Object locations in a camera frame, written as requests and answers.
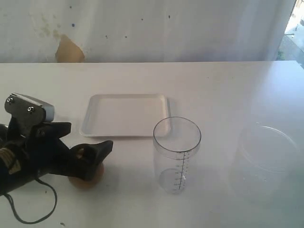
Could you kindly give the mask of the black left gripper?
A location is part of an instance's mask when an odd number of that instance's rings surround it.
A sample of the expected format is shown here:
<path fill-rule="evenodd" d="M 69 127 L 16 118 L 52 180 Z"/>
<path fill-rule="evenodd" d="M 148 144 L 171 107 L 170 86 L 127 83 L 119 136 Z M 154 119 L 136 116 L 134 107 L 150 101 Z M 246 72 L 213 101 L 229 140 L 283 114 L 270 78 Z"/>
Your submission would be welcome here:
<path fill-rule="evenodd" d="M 21 133 L 17 123 L 0 126 L 1 177 L 40 177 L 51 173 L 93 180 L 114 142 L 78 144 L 69 149 L 61 138 L 71 133 L 70 122 L 41 123 Z"/>

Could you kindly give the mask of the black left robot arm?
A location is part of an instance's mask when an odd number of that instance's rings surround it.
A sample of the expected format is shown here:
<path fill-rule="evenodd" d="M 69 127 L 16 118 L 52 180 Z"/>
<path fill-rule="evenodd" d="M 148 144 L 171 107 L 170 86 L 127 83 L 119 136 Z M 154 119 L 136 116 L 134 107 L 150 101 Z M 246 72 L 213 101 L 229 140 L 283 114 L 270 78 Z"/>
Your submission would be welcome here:
<path fill-rule="evenodd" d="M 113 141 L 78 144 L 68 148 L 61 138 L 71 123 L 33 126 L 28 138 L 0 126 L 0 193 L 4 195 L 46 174 L 91 181 L 99 164 L 113 149 Z"/>

